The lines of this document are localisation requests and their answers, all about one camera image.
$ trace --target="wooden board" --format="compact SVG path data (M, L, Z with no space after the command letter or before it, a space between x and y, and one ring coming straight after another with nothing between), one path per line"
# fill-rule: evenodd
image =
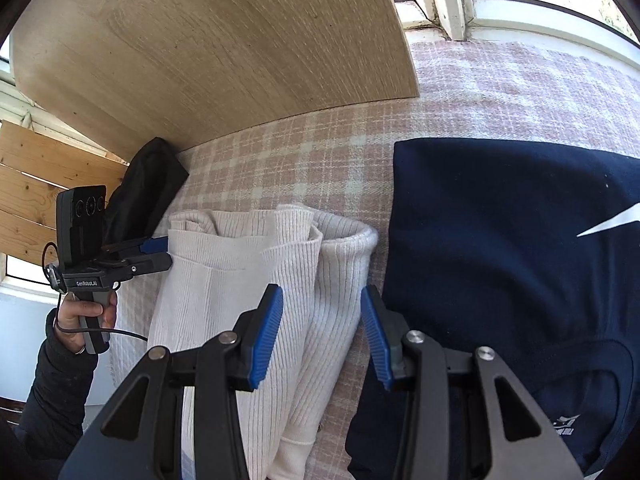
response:
M24 402L21 400L7 399L6 397L0 397L0 408L6 410L12 410L14 412L21 412L24 410Z
M22 412L15 412L14 410L6 410L4 408L0 408L0 418L10 424L12 423L15 425L20 423L21 416Z
M391 0L33 0L17 87L126 160L305 112L418 95Z
M63 189L0 166L0 209L56 228L56 197Z
M56 241L56 231L0 210L0 253L40 265L47 242ZM46 262L56 259L49 249Z
M8 121L0 128L0 164L62 187L120 185L126 166Z

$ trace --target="white window sill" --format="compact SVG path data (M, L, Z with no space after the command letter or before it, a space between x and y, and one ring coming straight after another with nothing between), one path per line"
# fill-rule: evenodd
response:
M58 303L58 293L52 290L49 285L25 282L11 276L5 276L0 282L0 294L8 294L9 296L39 303L52 305Z
M400 19L404 30L433 26L433 23L427 19L417 3L397 2L395 3L395 6L398 18Z
M590 47L640 70L640 48L635 43L559 9L514 0L476 0L476 16L469 26L471 38L488 39L483 37L488 29L533 32Z

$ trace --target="white wall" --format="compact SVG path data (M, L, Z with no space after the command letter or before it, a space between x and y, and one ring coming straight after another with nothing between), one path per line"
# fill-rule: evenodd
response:
M50 310L50 304L0 292L0 397L27 399ZM109 352L100 356L87 404L104 404L114 391L109 358Z

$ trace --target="white logo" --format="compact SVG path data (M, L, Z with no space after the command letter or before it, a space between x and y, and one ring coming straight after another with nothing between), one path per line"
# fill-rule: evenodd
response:
M624 224L631 224L631 222L640 222L640 203L631 206L629 209L624 210L622 213L615 215L602 224L598 224L591 229L580 233L578 236L592 235L599 231L606 231L607 229L613 229Z
M575 416L561 416L554 422L554 430L558 435L571 435L575 428L572 425L580 415Z

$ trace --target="black jacket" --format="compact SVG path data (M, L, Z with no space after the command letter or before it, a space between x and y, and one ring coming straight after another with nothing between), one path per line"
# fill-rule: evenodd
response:
M84 404L96 355L75 355L53 330L55 309L47 316L47 338L40 347L29 398L13 432L0 421L0 478L56 479L82 436Z

